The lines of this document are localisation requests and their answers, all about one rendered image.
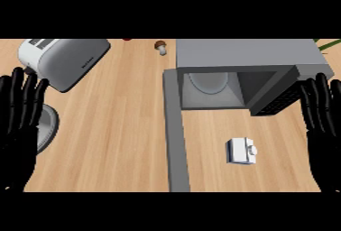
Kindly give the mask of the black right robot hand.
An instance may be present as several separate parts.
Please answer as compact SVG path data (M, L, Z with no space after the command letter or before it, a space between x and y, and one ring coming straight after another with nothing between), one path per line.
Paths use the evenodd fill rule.
M299 90L311 176L323 193L341 193L341 81L318 73Z

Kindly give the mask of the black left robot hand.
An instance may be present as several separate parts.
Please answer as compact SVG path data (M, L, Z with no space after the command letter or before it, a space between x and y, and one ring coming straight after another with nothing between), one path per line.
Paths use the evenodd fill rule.
M0 193L20 193L30 179L36 155L38 120L48 86L16 67L0 77Z

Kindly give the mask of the grey microwave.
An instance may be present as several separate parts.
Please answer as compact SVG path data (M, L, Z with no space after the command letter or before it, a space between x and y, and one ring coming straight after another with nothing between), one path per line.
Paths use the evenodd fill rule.
M178 39L175 70L184 110L277 114L299 99L299 83L331 68L309 39Z

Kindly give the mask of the grey microwave door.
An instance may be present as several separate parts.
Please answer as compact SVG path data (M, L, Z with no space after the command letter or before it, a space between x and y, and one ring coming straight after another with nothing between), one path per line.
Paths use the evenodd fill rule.
M162 89L169 192L188 192L190 185L184 151L184 129L176 71L174 69L163 70Z

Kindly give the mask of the grey round plate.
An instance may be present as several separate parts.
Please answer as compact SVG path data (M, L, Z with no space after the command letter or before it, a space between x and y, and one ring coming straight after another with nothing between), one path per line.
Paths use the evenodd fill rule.
M36 152L42 152L50 145L58 130L58 114L55 109L42 105L42 112L38 121L38 137L36 137Z

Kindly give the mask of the silver toaster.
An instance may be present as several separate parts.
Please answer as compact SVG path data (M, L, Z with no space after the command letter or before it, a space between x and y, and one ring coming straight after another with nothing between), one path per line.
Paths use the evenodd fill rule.
M17 58L26 74L48 80L48 85L67 92L110 49L106 39L26 39Z

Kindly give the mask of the green plant leaves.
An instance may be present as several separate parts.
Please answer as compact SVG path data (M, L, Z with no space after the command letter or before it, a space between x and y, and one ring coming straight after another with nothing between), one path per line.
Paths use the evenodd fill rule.
M318 47L318 50L323 51L326 49L329 49L330 47L333 47L337 43L341 43L341 39L336 39L333 40L331 42L323 44L320 47Z

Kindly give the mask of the brown mushroom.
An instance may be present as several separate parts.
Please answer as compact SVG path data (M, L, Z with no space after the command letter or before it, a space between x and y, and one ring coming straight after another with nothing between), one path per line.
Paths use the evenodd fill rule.
M154 49L159 51L159 55L163 56L166 54L166 43L163 41L154 42Z

